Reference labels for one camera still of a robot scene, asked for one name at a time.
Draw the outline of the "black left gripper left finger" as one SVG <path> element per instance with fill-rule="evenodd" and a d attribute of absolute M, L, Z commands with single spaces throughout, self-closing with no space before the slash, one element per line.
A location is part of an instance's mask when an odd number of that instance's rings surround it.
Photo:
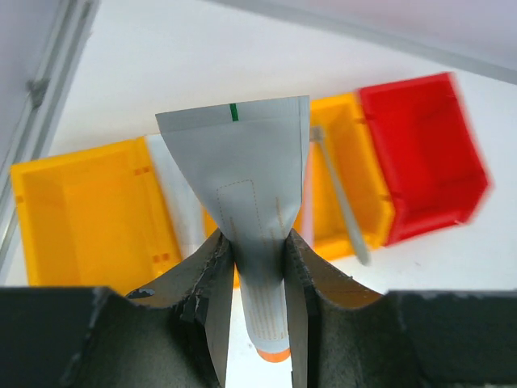
<path fill-rule="evenodd" d="M 221 232 L 159 278 L 107 287 L 4 287 L 4 387 L 222 387 L 233 252 Z"/>

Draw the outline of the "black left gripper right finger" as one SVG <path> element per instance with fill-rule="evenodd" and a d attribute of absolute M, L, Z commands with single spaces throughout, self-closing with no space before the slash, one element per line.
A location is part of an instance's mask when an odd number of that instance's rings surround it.
<path fill-rule="evenodd" d="M 284 287 L 295 387 L 513 387 L 513 291 L 377 293 L 292 231 Z"/>

